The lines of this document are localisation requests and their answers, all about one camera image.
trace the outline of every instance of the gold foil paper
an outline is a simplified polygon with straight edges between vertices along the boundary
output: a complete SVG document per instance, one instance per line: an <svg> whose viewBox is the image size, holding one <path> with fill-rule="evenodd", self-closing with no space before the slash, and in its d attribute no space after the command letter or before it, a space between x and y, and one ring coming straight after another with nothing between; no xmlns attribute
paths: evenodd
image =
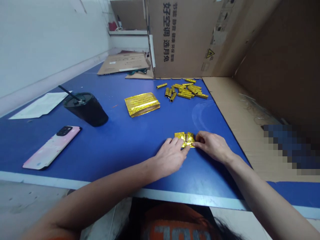
<svg viewBox="0 0 320 240"><path fill-rule="evenodd" d="M199 86L196 86L196 85L192 85L193 88L197 88L197 89L200 89L201 90L201 87Z"/></svg>
<svg viewBox="0 0 320 240"><path fill-rule="evenodd" d="M186 135L184 134L184 132L175 133L174 137L181 138L183 140L182 148L184 148L187 145Z"/></svg>
<svg viewBox="0 0 320 240"><path fill-rule="evenodd" d="M188 95L190 95L192 98L194 98L194 94L192 94L192 92L190 92L190 91L186 91L186 90L184 90L184 89L179 89L179 93L188 94Z"/></svg>
<svg viewBox="0 0 320 240"><path fill-rule="evenodd" d="M174 88L186 88L186 86L182 86L181 84L174 84Z"/></svg>
<svg viewBox="0 0 320 240"><path fill-rule="evenodd" d="M200 92L199 89L192 88L191 86L188 86L188 89L189 89L194 95L197 95L197 94Z"/></svg>
<svg viewBox="0 0 320 240"><path fill-rule="evenodd" d="M196 83L197 82L196 80L189 79L189 78L186 78L185 81L186 82L190 82L190 83Z"/></svg>
<svg viewBox="0 0 320 240"><path fill-rule="evenodd" d="M168 85L167 83L165 83L165 84L161 84L161 85L157 86L157 89L159 89L159 88L163 88L163 87L165 87L165 86L167 86L167 85Z"/></svg>
<svg viewBox="0 0 320 240"><path fill-rule="evenodd" d="M191 95L185 94L185 93L178 93L178 96L183 97L183 98L187 98L187 99L191 99Z"/></svg>
<svg viewBox="0 0 320 240"><path fill-rule="evenodd" d="M160 103L153 93L143 93L124 100L130 117L137 117L160 108Z"/></svg>
<svg viewBox="0 0 320 240"><path fill-rule="evenodd" d="M169 95L169 88L166 88L166 92L164 94L165 97L167 97Z"/></svg>
<svg viewBox="0 0 320 240"><path fill-rule="evenodd" d="M194 147L191 145L195 141L193 133L190 133L190 132L188 132L187 134L185 134L184 132L175 133L174 137L181 138L183 140L182 148L188 145L190 147Z"/></svg>
<svg viewBox="0 0 320 240"><path fill-rule="evenodd" d="M191 143L193 143L195 140L194 140L194 135L193 135L193 133L187 133L187 136L186 136L186 138L187 138L187 143L186 143L186 145L188 146L190 146L190 147L194 147L194 146L192 146L191 145Z"/></svg>
<svg viewBox="0 0 320 240"><path fill-rule="evenodd" d="M198 93L198 94L196 94L196 96L204 98L204 99L208 99L208 95L205 95L205 94L202 94L202 93Z"/></svg>
<svg viewBox="0 0 320 240"><path fill-rule="evenodd" d="M170 102L173 102L173 100L176 98L177 93L174 92L170 98Z"/></svg>
<svg viewBox="0 0 320 240"><path fill-rule="evenodd" d="M171 98L171 96L172 96L172 89L170 88L168 98Z"/></svg>

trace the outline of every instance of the scrap paper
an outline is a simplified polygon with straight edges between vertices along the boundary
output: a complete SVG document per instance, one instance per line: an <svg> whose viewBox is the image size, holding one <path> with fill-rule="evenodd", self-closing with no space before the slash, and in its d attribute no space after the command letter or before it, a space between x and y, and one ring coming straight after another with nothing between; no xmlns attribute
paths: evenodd
<svg viewBox="0 0 320 240"><path fill-rule="evenodd" d="M9 119L41 117L42 115L48 114L52 109L54 109L63 99L65 99L66 96L68 96L68 94L65 92L47 93Z"/></svg>

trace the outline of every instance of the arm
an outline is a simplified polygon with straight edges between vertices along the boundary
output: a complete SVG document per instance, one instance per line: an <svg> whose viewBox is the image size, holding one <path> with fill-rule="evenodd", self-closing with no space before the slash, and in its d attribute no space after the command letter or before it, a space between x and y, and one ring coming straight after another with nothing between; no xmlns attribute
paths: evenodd
<svg viewBox="0 0 320 240"><path fill-rule="evenodd" d="M240 156L233 153L223 137L200 131L196 141L193 146L227 167L253 214L272 239L320 239L320 233Z"/></svg>
<svg viewBox="0 0 320 240"><path fill-rule="evenodd" d="M79 239L90 226L123 198L141 187L179 170L190 147L182 139L168 138L156 156L92 182L62 199L23 239Z"/></svg>

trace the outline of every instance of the hand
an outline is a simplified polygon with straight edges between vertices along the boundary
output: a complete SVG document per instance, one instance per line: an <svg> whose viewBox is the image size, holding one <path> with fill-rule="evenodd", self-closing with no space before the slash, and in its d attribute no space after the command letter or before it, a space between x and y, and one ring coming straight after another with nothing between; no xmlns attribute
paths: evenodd
<svg viewBox="0 0 320 240"><path fill-rule="evenodd" d="M196 142L192 145L202 149L210 157L223 164L233 161L237 156L231 151L223 137L206 131L199 131L196 136Z"/></svg>
<svg viewBox="0 0 320 240"><path fill-rule="evenodd" d="M157 155L147 160L155 181L169 176L180 169L190 150L190 146L186 146L181 150L182 144L182 139L177 137L174 139L168 138L161 146Z"/></svg>

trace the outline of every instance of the shelf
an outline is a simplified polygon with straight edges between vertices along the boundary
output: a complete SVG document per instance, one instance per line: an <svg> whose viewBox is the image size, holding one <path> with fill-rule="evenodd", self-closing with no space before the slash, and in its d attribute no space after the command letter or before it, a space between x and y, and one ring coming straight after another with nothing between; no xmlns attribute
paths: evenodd
<svg viewBox="0 0 320 240"><path fill-rule="evenodd" d="M109 31L110 35L148 35L147 30Z"/></svg>

